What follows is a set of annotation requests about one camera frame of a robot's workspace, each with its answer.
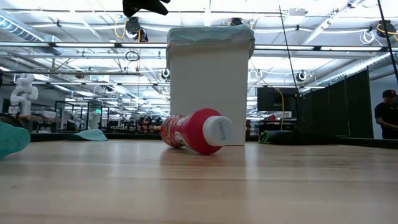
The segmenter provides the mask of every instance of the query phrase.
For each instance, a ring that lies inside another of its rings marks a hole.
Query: table
[[[0,223],[396,223],[398,151],[37,142],[0,162]]]
[[[47,118],[51,122],[51,133],[56,132],[57,129],[57,123],[61,122],[60,118]],[[33,131],[33,123],[36,121],[39,122],[47,122],[46,119],[40,117],[40,116],[35,116],[35,115],[19,115],[18,116],[18,121],[20,121],[23,125],[24,128],[28,130],[28,132]]]

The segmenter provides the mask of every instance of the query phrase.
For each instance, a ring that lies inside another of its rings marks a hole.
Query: black partition
[[[305,132],[338,137],[373,138],[367,70],[312,91],[300,99]]]

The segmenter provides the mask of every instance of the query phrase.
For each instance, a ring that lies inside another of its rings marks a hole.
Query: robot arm
[[[8,109],[9,114],[18,114],[18,112],[20,112],[19,103],[22,104],[21,114],[30,114],[30,100],[37,100],[39,97],[38,89],[32,86],[34,80],[35,77],[32,74],[22,74],[21,77],[17,79],[17,86],[11,93],[10,107]]]

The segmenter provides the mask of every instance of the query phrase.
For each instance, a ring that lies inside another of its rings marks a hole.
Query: plastic bottle
[[[208,155],[230,142],[233,124],[216,110],[205,108],[186,117],[169,116],[162,124],[160,135],[169,146],[187,146]]]

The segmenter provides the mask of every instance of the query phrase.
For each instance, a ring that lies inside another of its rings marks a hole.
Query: white bottle cap
[[[203,124],[203,135],[211,146],[225,146],[233,138],[233,123],[224,116],[211,116]]]

